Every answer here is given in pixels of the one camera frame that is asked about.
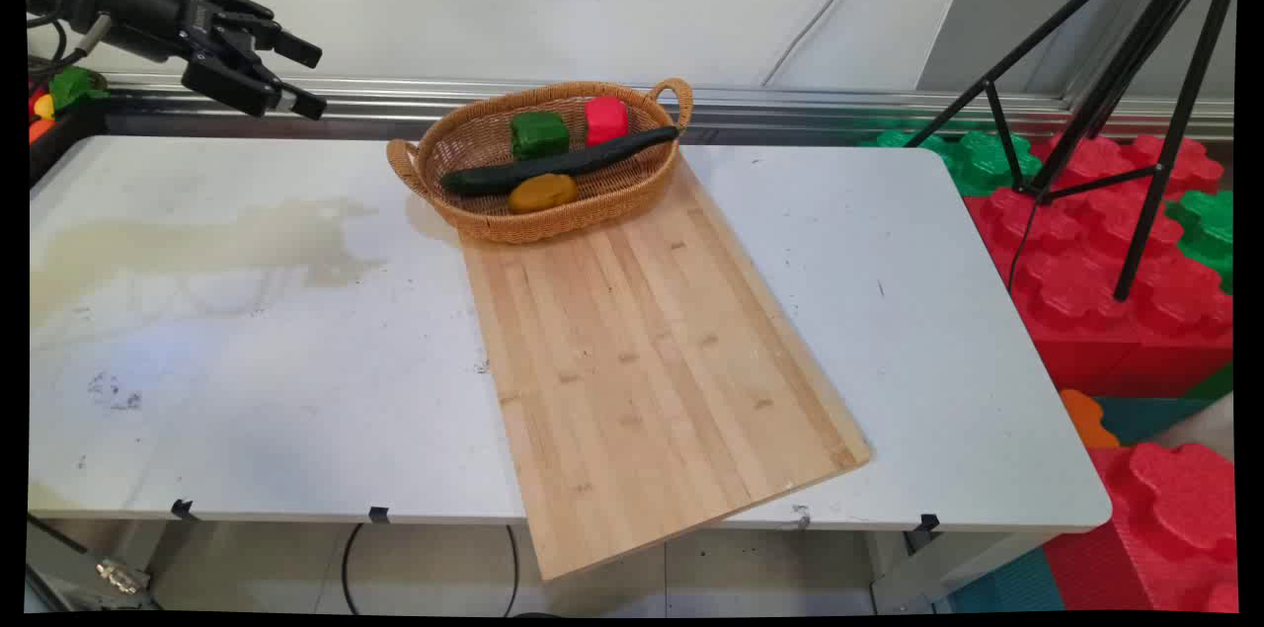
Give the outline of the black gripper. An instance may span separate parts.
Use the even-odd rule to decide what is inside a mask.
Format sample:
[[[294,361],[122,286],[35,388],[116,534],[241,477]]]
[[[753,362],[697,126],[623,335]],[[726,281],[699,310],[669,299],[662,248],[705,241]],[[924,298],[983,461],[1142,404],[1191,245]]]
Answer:
[[[187,59],[182,86],[248,116],[293,113],[319,121],[327,101],[281,81],[262,61],[233,66],[220,56],[198,51],[187,32],[193,0],[95,0],[95,43],[109,43],[154,63],[171,57]],[[198,0],[198,27],[250,51],[274,51],[316,68],[322,49],[289,33],[276,11],[253,0]]]

